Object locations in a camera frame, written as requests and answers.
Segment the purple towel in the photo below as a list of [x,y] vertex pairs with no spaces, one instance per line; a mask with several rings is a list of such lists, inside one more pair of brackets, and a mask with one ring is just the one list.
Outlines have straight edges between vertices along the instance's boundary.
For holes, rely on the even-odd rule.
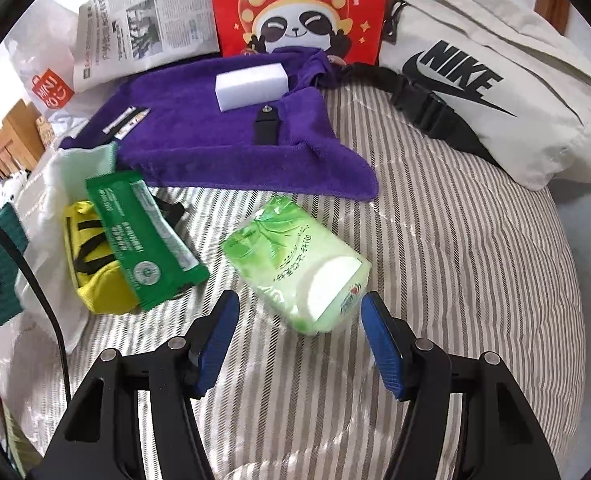
[[[277,101],[221,112],[217,74],[280,63],[289,91]],[[126,81],[76,136],[61,147],[108,144],[102,129],[129,106],[149,115],[118,142],[117,165],[152,186],[222,188],[374,200],[373,168],[333,131],[324,90],[337,87],[339,69],[314,48],[272,54],[206,58]]]

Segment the folded newspaper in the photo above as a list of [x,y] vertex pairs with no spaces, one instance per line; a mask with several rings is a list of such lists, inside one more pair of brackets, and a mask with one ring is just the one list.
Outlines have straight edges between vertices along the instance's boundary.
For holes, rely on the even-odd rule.
[[90,0],[79,10],[73,88],[219,50],[212,0]]

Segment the wooden sign board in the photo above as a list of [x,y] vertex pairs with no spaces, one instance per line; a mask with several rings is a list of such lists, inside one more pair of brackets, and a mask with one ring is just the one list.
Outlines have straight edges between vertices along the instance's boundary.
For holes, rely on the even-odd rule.
[[52,148],[56,140],[56,134],[50,122],[40,115],[35,119],[35,127],[44,148]]

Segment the wooden furniture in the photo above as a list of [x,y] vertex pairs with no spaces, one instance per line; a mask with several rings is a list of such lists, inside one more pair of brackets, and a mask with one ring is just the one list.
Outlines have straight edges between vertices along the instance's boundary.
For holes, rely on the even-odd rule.
[[40,117],[33,103],[19,100],[5,115],[0,127],[0,177],[18,171],[33,171],[45,153],[36,120]]

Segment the white Miniso plastic bag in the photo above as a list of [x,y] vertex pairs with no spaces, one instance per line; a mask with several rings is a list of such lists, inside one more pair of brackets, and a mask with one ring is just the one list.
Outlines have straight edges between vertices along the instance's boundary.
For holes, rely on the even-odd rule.
[[54,0],[36,0],[4,40],[26,93],[57,136],[92,117],[108,100],[102,87],[73,88],[77,28],[78,14]]

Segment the green tissue pack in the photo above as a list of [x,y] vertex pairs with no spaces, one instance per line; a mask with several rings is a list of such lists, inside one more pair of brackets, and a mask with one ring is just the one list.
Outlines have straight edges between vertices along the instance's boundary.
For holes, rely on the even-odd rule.
[[289,326],[330,333],[353,315],[371,263],[287,196],[272,197],[222,244],[241,278]]

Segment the white sponge block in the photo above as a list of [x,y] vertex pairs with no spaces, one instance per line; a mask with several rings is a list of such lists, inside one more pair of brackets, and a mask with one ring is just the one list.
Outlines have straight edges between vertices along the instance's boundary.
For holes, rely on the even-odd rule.
[[215,78],[215,96],[221,112],[277,101],[288,91],[288,75],[280,63],[241,68]]

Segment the yellow black pouch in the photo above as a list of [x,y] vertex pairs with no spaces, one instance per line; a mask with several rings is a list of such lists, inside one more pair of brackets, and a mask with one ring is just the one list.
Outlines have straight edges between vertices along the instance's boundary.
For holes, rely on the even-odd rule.
[[64,210],[64,246],[72,283],[90,312],[121,315],[138,307],[90,200]]

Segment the light green cloth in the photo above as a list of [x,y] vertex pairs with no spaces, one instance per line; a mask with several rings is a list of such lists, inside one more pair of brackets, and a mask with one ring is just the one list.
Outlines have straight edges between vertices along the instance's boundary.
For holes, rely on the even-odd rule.
[[69,200],[86,200],[86,181],[112,174],[117,169],[118,144],[111,142],[97,148],[69,148],[59,151],[60,183]]

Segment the green wet wipe packet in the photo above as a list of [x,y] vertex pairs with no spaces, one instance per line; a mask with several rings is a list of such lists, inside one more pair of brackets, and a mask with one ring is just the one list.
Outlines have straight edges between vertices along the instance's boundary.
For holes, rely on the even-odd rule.
[[207,267],[164,219],[137,172],[94,177],[86,181],[86,189],[143,310],[181,296],[210,278]]

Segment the red panda paper bag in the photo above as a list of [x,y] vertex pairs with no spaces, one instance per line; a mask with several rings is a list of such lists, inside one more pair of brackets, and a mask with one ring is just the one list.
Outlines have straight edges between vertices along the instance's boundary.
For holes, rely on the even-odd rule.
[[373,64],[385,0],[213,0],[213,9],[225,56],[299,47]]

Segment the beige Nike waist bag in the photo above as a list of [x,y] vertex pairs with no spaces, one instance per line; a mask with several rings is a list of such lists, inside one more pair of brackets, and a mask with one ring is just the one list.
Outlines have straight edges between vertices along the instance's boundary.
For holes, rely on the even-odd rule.
[[591,183],[591,62],[510,0],[391,0],[376,64],[344,75],[387,92],[420,132],[531,190]]

